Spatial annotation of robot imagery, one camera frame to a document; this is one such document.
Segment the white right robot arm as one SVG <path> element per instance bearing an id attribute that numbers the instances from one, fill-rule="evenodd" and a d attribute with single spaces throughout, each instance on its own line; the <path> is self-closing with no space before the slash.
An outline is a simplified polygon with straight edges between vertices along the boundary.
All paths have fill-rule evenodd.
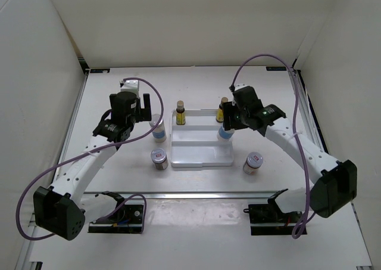
<path id="1" fill-rule="evenodd" d="M 284 189 L 269 200 L 268 217 L 281 222 L 292 212 L 312 210 L 328 218 L 357 196 L 357 167 L 340 162 L 315 145 L 305 135 L 294 132 L 285 112 L 274 104 L 263 106 L 251 86 L 232 91 L 232 101 L 223 104 L 225 130 L 250 128 L 278 145 L 303 170 L 308 186 Z"/>

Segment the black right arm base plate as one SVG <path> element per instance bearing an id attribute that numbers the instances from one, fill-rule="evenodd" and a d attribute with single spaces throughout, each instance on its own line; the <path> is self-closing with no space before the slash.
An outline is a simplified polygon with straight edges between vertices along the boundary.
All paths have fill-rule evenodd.
<path id="1" fill-rule="evenodd" d="M 249 204 L 243 210 L 249 216 L 251 235 L 292 235 L 301 212 L 277 213 L 269 204 Z"/>

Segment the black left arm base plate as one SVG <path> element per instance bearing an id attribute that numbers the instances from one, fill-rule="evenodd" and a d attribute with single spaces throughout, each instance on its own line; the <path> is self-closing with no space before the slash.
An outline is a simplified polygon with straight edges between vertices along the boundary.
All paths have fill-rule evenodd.
<path id="1" fill-rule="evenodd" d="M 143 195 L 131 195 L 117 213 L 88 226 L 90 234 L 143 234 L 147 201 Z"/>

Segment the silver-lid spice jar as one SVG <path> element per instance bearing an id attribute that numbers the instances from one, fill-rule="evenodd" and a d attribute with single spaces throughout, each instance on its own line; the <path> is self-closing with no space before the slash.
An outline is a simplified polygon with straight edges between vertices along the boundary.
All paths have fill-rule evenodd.
<path id="1" fill-rule="evenodd" d="M 163 119 L 160 120 L 160 114 L 153 114 L 152 120 L 149 122 L 151 128 L 156 126 L 156 128 L 152 131 L 152 136 L 156 142 L 164 142 L 167 138 L 165 131 L 165 124 Z"/>
<path id="2" fill-rule="evenodd" d="M 217 140 L 220 142 L 229 142 L 234 133 L 234 129 L 225 130 L 224 126 L 221 126 L 217 132 Z"/>

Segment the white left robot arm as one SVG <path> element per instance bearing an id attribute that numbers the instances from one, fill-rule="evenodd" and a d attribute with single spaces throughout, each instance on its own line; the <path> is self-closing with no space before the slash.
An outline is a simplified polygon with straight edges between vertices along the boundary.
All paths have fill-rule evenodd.
<path id="1" fill-rule="evenodd" d="M 139 98 L 123 91 L 110 95 L 110 105 L 94 129 L 84 156 L 48 188 L 39 187 L 33 195 L 37 226 L 68 241 L 90 222 L 100 219 L 118 223 L 126 216 L 124 199 L 117 193 L 104 191 L 86 200 L 82 196 L 120 143 L 129 139 L 135 123 L 152 119 L 151 102 L 149 94 Z"/>

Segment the yellow sauce bottle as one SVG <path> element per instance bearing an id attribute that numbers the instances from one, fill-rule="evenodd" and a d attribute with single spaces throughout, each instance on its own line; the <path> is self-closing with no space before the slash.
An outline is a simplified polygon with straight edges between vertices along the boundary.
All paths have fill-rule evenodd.
<path id="1" fill-rule="evenodd" d="M 216 113 L 216 121 L 218 123 L 223 123 L 223 104 L 228 102 L 228 98 L 227 97 L 222 97 L 221 98 L 221 101 L 220 101 L 220 104 L 219 104 L 219 107 L 218 107 L 218 110 L 217 110 L 217 113 Z"/>
<path id="2" fill-rule="evenodd" d="M 186 123 L 185 105 L 182 100 L 179 100 L 176 103 L 176 124 L 185 125 L 185 123 Z"/>

